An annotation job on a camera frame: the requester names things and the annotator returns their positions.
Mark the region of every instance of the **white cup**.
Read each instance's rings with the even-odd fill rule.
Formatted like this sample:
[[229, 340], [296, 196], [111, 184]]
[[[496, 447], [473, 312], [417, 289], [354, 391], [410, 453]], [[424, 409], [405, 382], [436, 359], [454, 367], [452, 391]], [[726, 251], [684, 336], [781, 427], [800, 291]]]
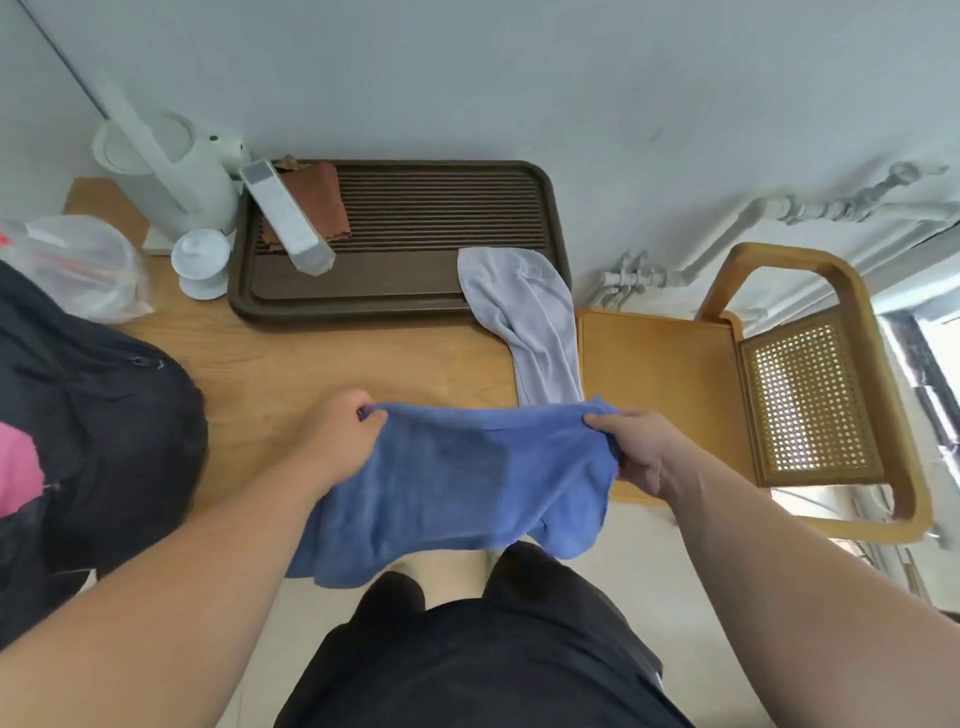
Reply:
[[188, 232], [170, 253], [170, 263], [180, 276], [180, 290], [198, 301], [211, 301], [227, 293], [229, 258], [229, 241], [214, 230]]

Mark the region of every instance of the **black backpack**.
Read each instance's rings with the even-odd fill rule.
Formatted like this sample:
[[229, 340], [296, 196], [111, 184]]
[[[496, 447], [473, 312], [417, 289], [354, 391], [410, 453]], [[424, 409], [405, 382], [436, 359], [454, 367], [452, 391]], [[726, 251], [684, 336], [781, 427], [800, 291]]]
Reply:
[[0, 519], [0, 648], [181, 523], [203, 394], [167, 354], [64, 313], [0, 262], [0, 421], [34, 439], [43, 495]]

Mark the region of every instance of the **plastic bag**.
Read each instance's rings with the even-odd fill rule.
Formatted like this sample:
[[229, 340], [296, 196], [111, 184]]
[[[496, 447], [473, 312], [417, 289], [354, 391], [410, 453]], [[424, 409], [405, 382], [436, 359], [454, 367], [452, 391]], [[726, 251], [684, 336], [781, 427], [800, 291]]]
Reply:
[[153, 312], [139, 253], [123, 233], [95, 217], [0, 219], [0, 260], [73, 316], [122, 324]]

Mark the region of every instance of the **hand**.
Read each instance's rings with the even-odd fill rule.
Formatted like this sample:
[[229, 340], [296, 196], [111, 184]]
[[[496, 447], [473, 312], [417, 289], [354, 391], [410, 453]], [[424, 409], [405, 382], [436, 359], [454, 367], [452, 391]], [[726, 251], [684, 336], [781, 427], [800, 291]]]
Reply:
[[373, 452], [387, 413], [375, 410], [365, 420], [360, 410], [373, 404], [362, 389], [347, 389], [321, 402], [307, 417], [288, 460], [313, 469], [322, 478], [323, 495], [359, 471]]
[[676, 484], [676, 466], [696, 449], [686, 436], [657, 412], [622, 409], [615, 415], [584, 415], [593, 429], [616, 438], [623, 451], [620, 477], [647, 495], [670, 496]]

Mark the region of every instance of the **brown cloth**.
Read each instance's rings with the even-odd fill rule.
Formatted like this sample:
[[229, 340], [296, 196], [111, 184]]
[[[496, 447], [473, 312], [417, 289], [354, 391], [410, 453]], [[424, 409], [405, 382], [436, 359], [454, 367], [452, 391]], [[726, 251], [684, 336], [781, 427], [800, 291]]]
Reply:
[[[350, 237], [347, 209], [340, 199], [337, 168], [328, 161], [302, 165], [292, 157], [285, 157], [277, 164], [278, 170], [284, 167], [290, 171], [281, 171], [280, 179], [320, 237], [327, 242]], [[282, 247], [266, 218], [263, 219], [263, 240], [271, 248]]]

